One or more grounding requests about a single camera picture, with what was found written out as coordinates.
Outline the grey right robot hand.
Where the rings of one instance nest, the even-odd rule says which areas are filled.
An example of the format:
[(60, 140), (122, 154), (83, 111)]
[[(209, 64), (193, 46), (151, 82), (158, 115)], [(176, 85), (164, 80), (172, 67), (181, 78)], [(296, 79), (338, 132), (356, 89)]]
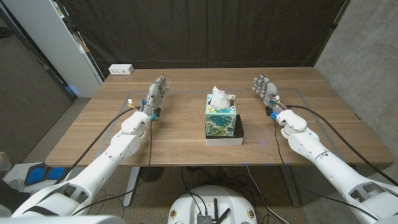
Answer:
[(267, 77), (261, 74), (260, 78), (254, 78), (252, 90), (259, 95), (266, 107), (266, 114), (278, 115), (287, 107), (283, 104), (277, 87)]

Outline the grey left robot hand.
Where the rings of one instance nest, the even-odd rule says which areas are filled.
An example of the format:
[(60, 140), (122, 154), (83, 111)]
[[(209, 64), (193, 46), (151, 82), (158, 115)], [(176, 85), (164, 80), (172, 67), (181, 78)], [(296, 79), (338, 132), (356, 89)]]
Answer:
[(143, 113), (152, 116), (156, 110), (162, 106), (164, 96), (169, 90), (169, 87), (166, 87), (166, 85), (167, 82), (164, 75), (161, 75), (150, 85), (147, 96), (144, 99), (144, 105), (141, 109)]

